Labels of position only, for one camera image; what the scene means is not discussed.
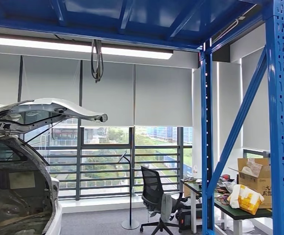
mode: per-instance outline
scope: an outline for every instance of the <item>floor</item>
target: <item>floor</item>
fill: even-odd
[[[95,211],[95,212],[79,212],[63,214],[60,235],[141,235],[140,229],[125,230],[121,223],[128,218],[128,210],[115,211]],[[147,212],[144,208],[132,209],[132,218],[140,223],[147,222]],[[150,222],[158,221],[159,215],[150,219]],[[150,235],[155,227],[144,227],[143,234]],[[170,228],[174,235],[178,235],[178,228]],[[228,235],[233,235],[230,230],[227,230]],[[165,231],[157,234],[166,235]],[[191,231],[183,231],[181,235],[191,235]],[[265,233],[256,229],[253,235],[266,235]],[[197,235],[202,235],[201,228],[198,227]]]

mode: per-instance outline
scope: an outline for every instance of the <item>blue ceiling panel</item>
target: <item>blue ceiling panel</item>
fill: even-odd
[[[185,50],[253,5],[239,0],[0,0],[0,27]]]

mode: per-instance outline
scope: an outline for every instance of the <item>open trunk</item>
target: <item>open trunk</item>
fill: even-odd
[[[20,143],[0,139],[0,235],[42,235],[55,213],[54,189],[43,162]]]

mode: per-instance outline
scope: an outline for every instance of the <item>chair base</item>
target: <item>chair base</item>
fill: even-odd
[[[140,232],[143,232],[143,228],[146,226],[156,226],[151,235],[155,235],[159,230],[161,232],[162,232],[163,230],[165,230],[169,235],[174,235],[171,231],[170,231],[170,229],[168,229],[168,227],[179,227],[179,225],[177,224],[164,223],[162,220],[159,219],[159,222],[141,224],[141,227],[140,227]]]

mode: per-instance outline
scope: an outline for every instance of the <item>blue metal shelving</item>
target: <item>blue metal shelving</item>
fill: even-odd
[[[211,43],[254,4],[262,10]],[[212,53],[261,20],[267,46],[213,172]],[[214,188],[267,66],[273,232],[284,235],[284,0],[0,0],[0,27],[200,52],[204,235],[214,234]]]

